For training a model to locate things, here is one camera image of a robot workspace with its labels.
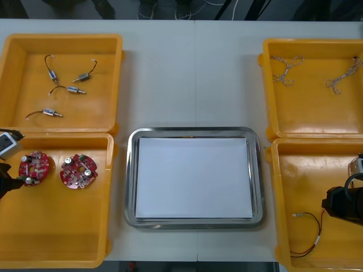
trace yellow plastic bin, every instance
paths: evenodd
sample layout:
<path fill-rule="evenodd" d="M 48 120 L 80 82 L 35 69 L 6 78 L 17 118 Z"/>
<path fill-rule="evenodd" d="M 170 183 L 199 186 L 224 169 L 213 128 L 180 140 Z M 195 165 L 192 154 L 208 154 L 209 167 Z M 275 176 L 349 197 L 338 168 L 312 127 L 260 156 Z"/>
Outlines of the yellow plastic bin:
<path fill-rule="evenodd" d="M 106 251 L 113 162 L 107 133 L 27 133 L 23 150 L 6 163 L 18 176 L 20 158 L 42 151 L 50 172 L 41 184 L 8 192 L 0 201 L 0 268 L 99 266 Z M 60 179 L 66 157 L 85 154 L 97 165 L 96 180 L 69 189 Z"/>
<path fill-rule="evenodd" d="M 4 44 L 0 60 L 0 128 L 22 132 L 110 132 L 116 134 L 123 40 L 115 34 L 14 34 Z M 58 88 L 44 62 L 62 86 L 74 86 L 86 95 Z M 89 72 L 91 79 L 75 82 Z M 27 114 L 50 108 L 63 118 Z"/>
<path fill-rule="evenodd" d="M 292 67 L 286 87 L 274 82 L 286 66 L 272 56 L 290 63 L 303 56 L 301 65 Z M 276 138 L 363 138 L 363 67 L 337 85 L 336 95 L 326 81 L 345 74 L 353 57 L 363 60 L 362 40 L 268 39 L 263 44 L 259 64 L 268 115 L 267 137 Z"/>
<path fill-rule="evenodd" d="M 276 204 L 276 258 L 288 271 L 363 270 L 362 227 L 327 212 L 316 248 L 304 258 L 290 257 L 290 250 L 309 249 L 318 235 L 313 219 L 292 214 L 309 212 L 320 221 L 327 190 L 344 186 L 347 165 L 362 150 L 363 139 L 277 139 L 267 149 Z"/>

